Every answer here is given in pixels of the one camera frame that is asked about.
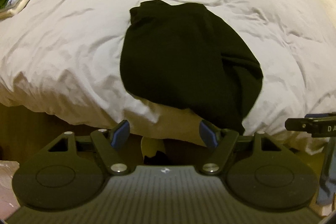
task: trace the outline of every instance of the plastic bag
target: plastic bag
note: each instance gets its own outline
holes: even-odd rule
[[[8,218],[20,208],[12,190],[13,175],[18,168],[16,161],[0,160],[0,220]]]

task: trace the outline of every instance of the white bed sheet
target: white bed sheet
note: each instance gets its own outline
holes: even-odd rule
[[[190,110],[129,95],[119,72],[129,9],[147,0],[31,0],[0,22],[0,102],[71,123],[202,144]],[[336,110],[336,29],[318,0],[163,0],[204,4],[231,25],[261,64],[260,96],[243,122],[246,135],[321,151],[326,139],[284,130],[289,117]]]

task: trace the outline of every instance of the ribbed gray surface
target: ribbed gray surface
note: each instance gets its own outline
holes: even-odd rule
[[[192,166],[139,166],[113,177],[89,203],[69,211],[47,213],[23,207],[8,224],[317,224],[308,208],[289,213],[254,210],[229,195],[216,177]]]

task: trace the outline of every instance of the white logo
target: white logo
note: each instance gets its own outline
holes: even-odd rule
[[[162,169],[161,169],[161,172],[167,174],[167,173],[170,172],[170,169],[167,168],[167,167],[165,167],[165,168],[162,168]]]
[[[331,126],[328,126],[328,132],[331,131]]]

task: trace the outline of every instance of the white blanket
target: white blanket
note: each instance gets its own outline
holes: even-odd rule
[[[30,0],[0,22],[0,102],[25,105],[71,124],[202,144],[190,110],[133,98],[119,72],[129,9],[147,0]],[[197,2],[220,16],[261,63],[261,94],[243,122],[310,153],[325,140],[284,130],[289,117],[336,110],[336,29],[318,0],[163,0]]]

